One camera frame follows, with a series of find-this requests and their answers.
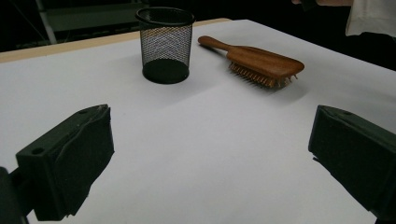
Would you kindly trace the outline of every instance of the wooden hairbrush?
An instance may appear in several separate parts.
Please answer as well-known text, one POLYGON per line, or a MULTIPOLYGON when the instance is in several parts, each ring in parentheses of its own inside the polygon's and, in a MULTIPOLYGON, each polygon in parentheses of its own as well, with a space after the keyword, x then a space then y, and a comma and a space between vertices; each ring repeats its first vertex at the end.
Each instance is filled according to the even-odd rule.
POLYGON ((304 69, 304 64, 292 58, 248 46, 233 46, 203 35, 198 42, 210 48, 227 51, 231 61, 230 69, 237 75, 265 87, 283 87, 291 82, 291 77, 304 69))

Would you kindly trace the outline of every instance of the person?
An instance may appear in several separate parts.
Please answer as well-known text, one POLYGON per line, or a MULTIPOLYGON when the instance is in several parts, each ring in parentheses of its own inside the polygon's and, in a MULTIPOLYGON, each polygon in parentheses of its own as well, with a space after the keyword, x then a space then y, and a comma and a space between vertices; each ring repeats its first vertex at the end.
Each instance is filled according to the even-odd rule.
MULTIPOLYGON (((396 40, 396 0, 316 0, 319 6, 351 7, 346 35, 364 32, 390 35, 396 40)), ((301 4, 301 0, 291 0, 301 4)))

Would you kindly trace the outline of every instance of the dark background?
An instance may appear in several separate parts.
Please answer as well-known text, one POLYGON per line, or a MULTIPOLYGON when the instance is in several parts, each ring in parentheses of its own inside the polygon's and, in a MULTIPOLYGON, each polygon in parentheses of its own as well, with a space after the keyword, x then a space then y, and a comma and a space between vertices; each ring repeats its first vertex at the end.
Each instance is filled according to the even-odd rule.
MULTIPOLYGON (((0 51, 29 48, 47 44, 46 32, 34 0, 0 0, 0 51)), ((114 4, 128 0, 44 0, 46 7, 78 7, 96 4, 114 4)), ((290 0, 149 0, 152 7, 178 7, 191 11, 197 21, 215 18, 248 19, 284 33, 294 35, 327 49, 396 71, 396 42, 388 35, 364 33, 346 36, 349 7, 315 7, 303 11, 290 0)), ((97 27, 73 31, 68 41, 76 36, 95 37, 98 31, 111 35, 117 27, 97 27)))

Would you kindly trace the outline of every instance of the black plastic part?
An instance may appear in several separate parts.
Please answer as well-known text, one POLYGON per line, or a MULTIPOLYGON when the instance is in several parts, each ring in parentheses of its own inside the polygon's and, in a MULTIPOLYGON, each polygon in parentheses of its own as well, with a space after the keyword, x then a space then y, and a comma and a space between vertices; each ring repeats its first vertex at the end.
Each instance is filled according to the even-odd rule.
POLYGON ((312 8, 318 6, 318 3, 316 0, 301 0, 301 4, 303 5, 304 11, 307 11, 309 9, 312 9, 312 8))
POLYGON ((0 223, 27 224, 8 171, 0 167, 0 223))
POLYGON ((396 135, 348 111, 319 105, 309 151, 365 209, 396 220, 396 135))
POLYGON ((33 191, 36 191, 35 185, 32 179, 22 177, 20 169, 14 170, 9 174, 9 177, 17 195, 19 209, 24 216, 27 216, 33 209, 33 203, 39 200, 35 194, 32 194, 33 191))
POLYGON ((110 108, 93 106, 18 152, 15 179, 33 184, 22 192, 35 195, 29 203, 38 220, 62 220, 76 214, 113 153, 110 108))

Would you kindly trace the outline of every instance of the white clothing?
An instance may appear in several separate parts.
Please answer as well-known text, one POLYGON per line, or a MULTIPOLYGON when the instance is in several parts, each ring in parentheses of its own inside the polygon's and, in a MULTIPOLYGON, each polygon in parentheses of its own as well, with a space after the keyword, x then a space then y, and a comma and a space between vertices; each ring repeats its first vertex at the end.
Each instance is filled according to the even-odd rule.
POLYGON ((346 35, 363 32, 396 37, 396 0, 354 0, 346 35))

